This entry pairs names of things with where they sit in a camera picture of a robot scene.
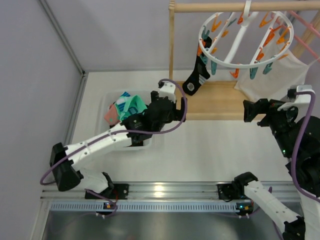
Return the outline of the white round clip hanger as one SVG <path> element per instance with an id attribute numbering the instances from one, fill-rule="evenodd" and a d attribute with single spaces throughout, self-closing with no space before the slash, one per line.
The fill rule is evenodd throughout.
<path id="1" fill-rule="evenodd" d="M 241 13 L 220 11 L 204 21 L 194 68 L 199 76 L 208 79 L 218 67 L 225 67 L 235 79 L 241 70 L 248 70 L 253 80 L 259 71 L 267 75 L 276 61 L 288 57 L 295 31 L 286 13 L 250 7 L 247 1 Z"/>

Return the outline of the mint green sock blue stripes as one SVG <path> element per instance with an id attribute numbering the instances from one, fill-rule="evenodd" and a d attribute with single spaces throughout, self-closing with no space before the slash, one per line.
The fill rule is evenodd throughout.
<path id="1" fill-rule="evenodd" d="M 113 103 L 118 114 L 124 111 L 126 103 L 128 103 L 131 98 L 132 96 L 127 91 L 124 91 L 120 95 L 120 97 Z"/>

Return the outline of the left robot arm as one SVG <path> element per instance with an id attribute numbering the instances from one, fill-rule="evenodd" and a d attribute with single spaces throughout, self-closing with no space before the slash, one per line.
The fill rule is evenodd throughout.
<path id="1" fill-rule="evenodd" d="M 141 113 L 131 114 L 111 129 L 86 141 L 52 147 L 49 165 L 58 191 L 73 189 L 89 190 L 87 197 L 98 195 L 107 198 L 114 184 L 106 172 L 86 169 L 89 162 L 115 150 L 128 148 L 164 133 L 163 127 L 173 121 L 182 123 L 186 119 L 188 100 L 181 97 L 180 109 L 167 96 L 151 92 L 151 102 Z"/>

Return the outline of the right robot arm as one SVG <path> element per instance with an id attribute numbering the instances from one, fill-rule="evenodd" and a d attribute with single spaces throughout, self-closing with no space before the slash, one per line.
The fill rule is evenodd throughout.
<path id="1" fill-rule="evenodd" d="M 296 121 L 298 107 L 286 107 L 283 101 L 262 98 L 243 101 L 246 123 L 257 115 L 257 123 L 269 127 L 284 158 L 288 173 L 296 187 L 303 216 L 287 209 L 251 172 L 234 178 L 232 186 L 239 198 L 258 204 L 275 223 L 284 240 L 318 240 L 320 238 L 320 119 L 307 114 Z"/>

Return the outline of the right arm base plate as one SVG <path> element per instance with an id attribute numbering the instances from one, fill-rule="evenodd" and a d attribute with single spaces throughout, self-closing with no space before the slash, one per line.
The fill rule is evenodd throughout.
<path id="1" fill-rule="evenodd" d="M 247 184 L 242 183 L 220 183 L 217 185 L 218 199 L 225 202 L 239 201 L 239 200 L 250 200 L 245 195 L 245 186 Z"/>

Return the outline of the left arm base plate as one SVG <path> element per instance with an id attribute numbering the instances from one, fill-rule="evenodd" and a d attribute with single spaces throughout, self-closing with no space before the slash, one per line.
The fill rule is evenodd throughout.
<path id="1" fill-rule="evenodd" d="M 109 199 L 125 200 L 129 194 L 129 184 L 127 183 L 99 183 L 97 186 L 91 184 L 85 192 L 84 198 L 93 199 Z"/>

